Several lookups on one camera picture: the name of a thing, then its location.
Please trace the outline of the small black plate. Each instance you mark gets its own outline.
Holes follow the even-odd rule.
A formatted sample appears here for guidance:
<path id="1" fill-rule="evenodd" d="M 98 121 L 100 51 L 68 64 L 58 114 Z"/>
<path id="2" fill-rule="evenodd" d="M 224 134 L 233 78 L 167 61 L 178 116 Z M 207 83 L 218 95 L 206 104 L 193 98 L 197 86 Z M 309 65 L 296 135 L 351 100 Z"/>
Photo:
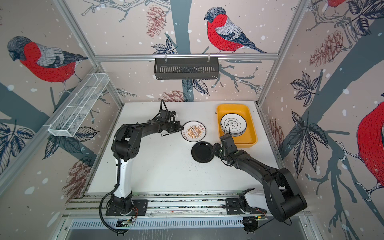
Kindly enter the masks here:
<path id="1" fill-rule="evenodd" d="M 197 142 L 191 149 L 192 158 L 201 164 L 209 163 L 213 158 L 213 146 L 208 142 Z"/>

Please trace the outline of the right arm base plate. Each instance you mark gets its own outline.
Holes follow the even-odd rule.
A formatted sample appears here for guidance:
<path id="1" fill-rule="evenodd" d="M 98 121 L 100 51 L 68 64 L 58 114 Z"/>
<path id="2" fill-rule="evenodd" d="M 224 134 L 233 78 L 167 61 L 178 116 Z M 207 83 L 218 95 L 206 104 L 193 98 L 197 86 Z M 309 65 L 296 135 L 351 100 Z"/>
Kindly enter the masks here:
<path id="1" fill-rule="evenodd" d="M 250 207 L 244 198 L 225 199 L 225 209 L 227 215 L 251 215 L 258 213 L 257 209 Z"/>

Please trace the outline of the white plate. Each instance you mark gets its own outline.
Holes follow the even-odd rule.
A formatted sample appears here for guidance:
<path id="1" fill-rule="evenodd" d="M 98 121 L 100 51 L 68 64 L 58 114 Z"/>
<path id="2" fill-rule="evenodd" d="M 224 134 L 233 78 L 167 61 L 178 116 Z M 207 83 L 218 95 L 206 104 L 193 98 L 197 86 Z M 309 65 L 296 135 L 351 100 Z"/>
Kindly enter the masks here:
<path id="1" fill-rule="evenodd" d="M 220 127 L 224 134 L 230 134 L 233 137 L 241 136 L 247 129 L 246 120 L 238 114 L 226 114 L 220 120 Z"/>

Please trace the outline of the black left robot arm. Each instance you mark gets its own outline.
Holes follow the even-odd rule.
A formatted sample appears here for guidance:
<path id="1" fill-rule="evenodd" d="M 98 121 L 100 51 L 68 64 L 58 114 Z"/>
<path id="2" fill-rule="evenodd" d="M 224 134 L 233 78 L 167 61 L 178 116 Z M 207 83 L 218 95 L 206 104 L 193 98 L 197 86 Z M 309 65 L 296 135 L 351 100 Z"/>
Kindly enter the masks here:
<path id="1" fill-rule="evenodd" d="M 184 129 L 176 121 L 176 112 L 160 109 L 158 114 L 141 124 L 123 124 L 114 135 L 112 152 L 117 163 L 117 183 L 111 191 L 109 204 L 122 214 L 128 214 L 134 207 L 132 201 L 132 186 L 126 181 L 127 172 L 132 170 L 132 159 L 140 150 L 142 138 L 167 132 L 167 135 L 178 133 Z"/>

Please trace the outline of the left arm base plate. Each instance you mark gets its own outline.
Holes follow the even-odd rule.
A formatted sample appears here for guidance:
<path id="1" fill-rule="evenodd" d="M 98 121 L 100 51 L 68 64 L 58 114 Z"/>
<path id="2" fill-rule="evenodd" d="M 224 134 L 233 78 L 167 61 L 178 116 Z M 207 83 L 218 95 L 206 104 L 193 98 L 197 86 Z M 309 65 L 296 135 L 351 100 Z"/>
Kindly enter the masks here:
<path id="1" fill-rule="evenodd" d="M 109 200 L 106 216 L 145 216 L 148 203 L 148 200 Z"/>

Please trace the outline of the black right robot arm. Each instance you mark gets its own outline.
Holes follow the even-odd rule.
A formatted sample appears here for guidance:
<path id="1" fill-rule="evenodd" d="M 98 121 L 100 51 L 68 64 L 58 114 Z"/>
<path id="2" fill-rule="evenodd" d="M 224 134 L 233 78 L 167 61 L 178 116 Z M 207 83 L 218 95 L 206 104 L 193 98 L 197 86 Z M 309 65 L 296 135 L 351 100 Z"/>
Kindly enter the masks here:
<path id="1" fill-rule="evenodd" d="M 276 220 L 284 222 L 307 208 L 307 201 L 288 169 L 270 167 L 238 150 L 230 134 L 221 136 L 220 141 L 213 145 L 212 154 L 262 184 L 268 210 Z"/>

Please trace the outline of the orange sunburst plate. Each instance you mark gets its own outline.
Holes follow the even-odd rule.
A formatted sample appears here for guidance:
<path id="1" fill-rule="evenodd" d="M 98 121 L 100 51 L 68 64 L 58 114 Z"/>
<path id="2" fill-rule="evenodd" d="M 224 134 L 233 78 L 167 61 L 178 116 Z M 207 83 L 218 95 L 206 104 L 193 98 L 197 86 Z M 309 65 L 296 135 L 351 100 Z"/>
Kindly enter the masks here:
<path id="1" fill-rule="evenodd" d="M 200 142 L 207 134 L 206 127 L 198 121 L 189 121 L 183 125 L 183 128 L 181 135 L 188 142 Z"/>

